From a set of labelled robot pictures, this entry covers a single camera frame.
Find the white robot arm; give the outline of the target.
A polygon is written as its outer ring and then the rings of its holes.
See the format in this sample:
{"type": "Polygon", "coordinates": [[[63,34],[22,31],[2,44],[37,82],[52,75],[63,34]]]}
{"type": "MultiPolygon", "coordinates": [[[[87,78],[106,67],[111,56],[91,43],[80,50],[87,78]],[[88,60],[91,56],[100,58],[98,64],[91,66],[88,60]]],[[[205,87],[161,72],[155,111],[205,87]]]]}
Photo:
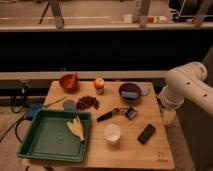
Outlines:
{"type": "Polygon", "coordinates": [[[207,69],[200,62],[175,67],[165,75],[166,85],[157,95],[163,123],[170,125],[176,110],[188,99],[213,116],[213,87],[205,83],[207,69]]]}

